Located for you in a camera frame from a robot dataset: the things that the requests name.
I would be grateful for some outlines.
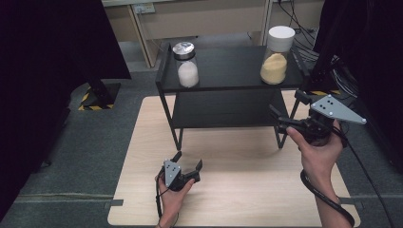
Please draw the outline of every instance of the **white jar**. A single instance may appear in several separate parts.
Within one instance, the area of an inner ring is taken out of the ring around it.
[[[195,46],[189,42],[180,42],[172,50],[180,84],[184,87],[195,86],[199,82]]]
[[[284,26],[269,29],[267,49],[260,70],[263,82],[276,85],[284,81],[287,55],[294,42],[295,34],[292,28]]]

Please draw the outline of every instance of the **hand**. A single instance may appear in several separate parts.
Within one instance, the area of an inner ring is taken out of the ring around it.
[[[340,128],[337,121],[334,121],[334,127],[337,129]],[[313,185],[316,185],[316,183],[319,185],[329,183],[333,166],[343,149],[341,139],[332,133],[327,144],[313,146],[308,144],[303,136],[294,128],[288,127],[287,133],[301,151],[302,166],[311,183]]]
[[[158,184],[160,194],[162,194],[161,198],[163,199],[163,216],[159,223],[161,227],[170,227],[173,223],[175,217],[181,211],[184,197],[187,192],[189,192],[190,188],[192,188],[193,183],[195,183],[194,179],[188,181],[181,191],[174,192],[168,189],[163,183],[162,177],[159,177]]]
[[[340,128],[337,121],[334,121],[333,125],[337,129]],[[288,127],[287,133],[301,151],[302,166],[309,178],[309,182],[330,200],[337,202],[338,197],[332,186],[331,176],[333,166],[343,150],[341,139],[332,133],[327,144],[313,146],[308,144],[294,128]],[[322,227],[351,227],[349,221],[338,211],[321,199],[316,198],[316,201]]]

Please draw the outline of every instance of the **black metal shelf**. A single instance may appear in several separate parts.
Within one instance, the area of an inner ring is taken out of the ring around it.
[[[180,85],[171,46],[164,48],[156,85],[178,150],[185,128],[275,126],[269,105],[288,113],[281,90],[302,84],[293,55],[297,50],[288,54],[286,77],[279,85],[267,85],[260,78],[265,50],[263,46],[198,49],[199,83],[187,88]],[[176,94],[172,115],[165,98],[169,93]],[[181,130],[179,137],[175,129]],[[275,133],[282,147],[285,137],[279,138],[276,127]]]
[[[178,93],[174,128],[273,126],[269,104],[287,113],[279,89]]]

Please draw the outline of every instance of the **silver lid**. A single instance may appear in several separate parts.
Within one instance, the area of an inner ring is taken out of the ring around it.
[[[195,46],[189,42],[180,42],[172,50],[177,60],[189,60],[196,55]]]

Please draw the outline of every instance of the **light wood tabletop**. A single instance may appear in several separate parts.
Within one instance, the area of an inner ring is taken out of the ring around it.
[[[291,112],[294,91],[283,91]],[[174,96],[167,101],[172,107]],[[307,117],[301,104],[296,119]],[[135,124],[114,201],[111,225],[156,225],[154,178],[177,153],[159,97],[147,97]],[[320,227],[314,195],[302,184],[300,152],[291,139],[278,149],[273,127],[200,128],[183,131],[182,172],[203,160],[201,181],[186,196],[176,226]],[[335,166],[336,193],[350,195]],[[353,205],[343,205],[360,219]]]

